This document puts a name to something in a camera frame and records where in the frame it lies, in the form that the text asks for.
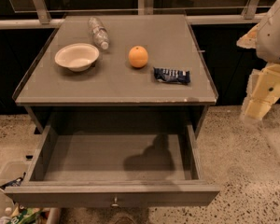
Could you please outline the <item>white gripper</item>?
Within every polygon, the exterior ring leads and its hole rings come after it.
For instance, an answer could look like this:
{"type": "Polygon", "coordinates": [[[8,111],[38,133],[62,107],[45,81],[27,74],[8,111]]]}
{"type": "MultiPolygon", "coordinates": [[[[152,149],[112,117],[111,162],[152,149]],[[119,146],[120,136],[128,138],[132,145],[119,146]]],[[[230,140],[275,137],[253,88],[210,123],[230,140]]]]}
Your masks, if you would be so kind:
{"type": "Polygon", "coordinates": [[[280,0],[276,0],[259,24],[241,36],[236,45],[256,48],[257,56],[268,62],[253,69],[241,108],[243,121],[261,121],[280,98],[280,0]]]}

